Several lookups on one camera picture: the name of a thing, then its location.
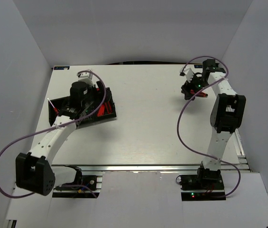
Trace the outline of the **red black utility knife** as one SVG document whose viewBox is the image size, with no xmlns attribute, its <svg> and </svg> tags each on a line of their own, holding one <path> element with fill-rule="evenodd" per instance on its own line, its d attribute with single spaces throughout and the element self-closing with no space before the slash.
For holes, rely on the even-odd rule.
<svg viewBox="0 0 268 228">
<path fill-rule="evenodd" d="M 106 110 L 107 110 L 106 104 L 102 104 L 101 107 L 98 110 L 97 116 L 98 117 L 104 116 L 106 114 Z"/>
</svg>

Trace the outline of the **blue red screwdriver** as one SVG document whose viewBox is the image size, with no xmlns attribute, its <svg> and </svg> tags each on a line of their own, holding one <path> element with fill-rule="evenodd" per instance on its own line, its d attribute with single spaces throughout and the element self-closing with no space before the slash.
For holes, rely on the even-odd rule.
<svg viewBox="0 0 268 228">
<path fill-rule="evenodd" d="M 59 114 L 58 108 L 52 103 L 52 101 L 49 98 L 47 98 L 47 100 L 48 100 L 48 112 L 49 112 L 49 114 L 58 115 Z"/>
</svg>

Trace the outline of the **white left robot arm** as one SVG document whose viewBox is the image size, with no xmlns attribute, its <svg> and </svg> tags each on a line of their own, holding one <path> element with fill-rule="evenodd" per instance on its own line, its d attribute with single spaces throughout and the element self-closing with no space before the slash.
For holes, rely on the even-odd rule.
<svg viewBox="0 0 268 228">
<path fill-rule="evenodd" d="M 100 81 L 90 85 L 83 81 L 72 83 L 70 95 L 63 100 L 52 129 L 27 153 L 16 157 L 16 186 L 43 196 L 55 186 L 51 168 L 53 159 L 68 136 L 95 110 L 106 97 Z"/>
</svg>

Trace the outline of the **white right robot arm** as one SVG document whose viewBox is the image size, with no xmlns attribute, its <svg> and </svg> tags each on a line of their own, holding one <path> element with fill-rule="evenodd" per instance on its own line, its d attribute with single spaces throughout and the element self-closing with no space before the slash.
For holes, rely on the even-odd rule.
<svg viewBox="0 0 268 228">
<path fill-rule="evenodd" d="M 222 182 L 222 157 L 229 139 L 241 126 L 246 97 L 232 89 L 227 81 L 227 68 L 220 67 L 215 59 L 206 59 L 202 63 L 202 72 L 195 73 L 184 66 L 180 75 L 186 77 L 181 86 L 186 101 L 193 101 L 198 96 L 207 97 L 203 92 L 206 88 L 212 88 L 216 96 L 210 115 L 212 135 L 207 153 L 196 175 L 181 177 L 181 184 L 186 190 L 212 190 Z"/>
</svg>

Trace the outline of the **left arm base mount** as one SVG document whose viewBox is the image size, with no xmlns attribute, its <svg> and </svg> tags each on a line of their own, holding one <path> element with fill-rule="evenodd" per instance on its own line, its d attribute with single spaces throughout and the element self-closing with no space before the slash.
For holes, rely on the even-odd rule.
<svg viewBox="0 0 268 228">
<path fill-rule="evenodd" d="M 57 191 L 67 191 L 67 190 L 82 190 L 84 192 L 90 192 L 89 190 L 83 187 L 86 186 L 92 191 L 97 191 L 101 189 L 102 186 L 102 176 L 97 175 L 83 175 L 82 180 L 79 181 L 74 187 L 71 187 L 72 184 L 64 184 L 55 188 Z"/>
</svg>

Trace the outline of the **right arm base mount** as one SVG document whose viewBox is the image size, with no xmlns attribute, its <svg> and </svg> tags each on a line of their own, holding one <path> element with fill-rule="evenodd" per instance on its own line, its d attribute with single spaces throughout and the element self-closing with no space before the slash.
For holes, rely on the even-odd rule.
<svg viewBox="0 0 268 228">
<path fill-rule="evenodd" d="M 176 184 L 181 188 L 182 202 L 226 200 L 222 176 L 217 181 L 201 181 L 197 175 L 178 175 Z"/>
</svg>

